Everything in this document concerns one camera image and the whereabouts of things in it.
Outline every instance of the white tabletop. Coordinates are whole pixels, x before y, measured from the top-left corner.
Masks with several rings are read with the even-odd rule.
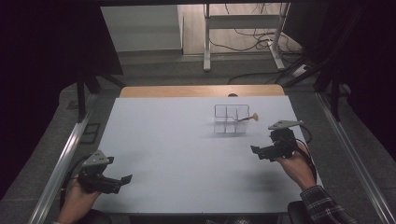
[[[259,121],[245,133],[215,133],[215,105],[248,105]],[[119,194],[93,206],[123,214],[257,214],[286,212],[301,190],[277,162],[250,146],[272,142],[268,126],[296,120],[288,96],[119,98],[99,149],[115,157],[104,175],[134,175]],[[293,127],[304,141],[301,129]]]

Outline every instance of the forearm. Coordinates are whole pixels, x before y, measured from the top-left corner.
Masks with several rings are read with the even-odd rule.
[[[306,189],[300,196],[315,223],[358,223],[358,220],[339,206],[322,186]]]

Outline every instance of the sleeve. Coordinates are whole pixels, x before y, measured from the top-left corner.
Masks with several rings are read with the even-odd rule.
[[[322,186],[306,189],[300,196],[314,223],[359,223]]]

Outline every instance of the wall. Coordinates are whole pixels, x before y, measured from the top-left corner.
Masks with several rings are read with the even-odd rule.
[[[177,6],[101,9],[117,52],[181,49]]]

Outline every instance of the person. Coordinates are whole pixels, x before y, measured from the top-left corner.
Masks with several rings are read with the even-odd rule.
[[[308,149],[303,144],[298,142],[298,146],[304,153],[308,153]],[[276,158],[276,161],[302,190],[300,196],[314,223],[358,223],[358,220],[338,205],[322,186],[317,185],[303,155],[296,151],[291,158]],[[54,223],[78,223],[91,210],[100,194],[101,192],[98,191],[86,193],[74,179],[58,220]]]

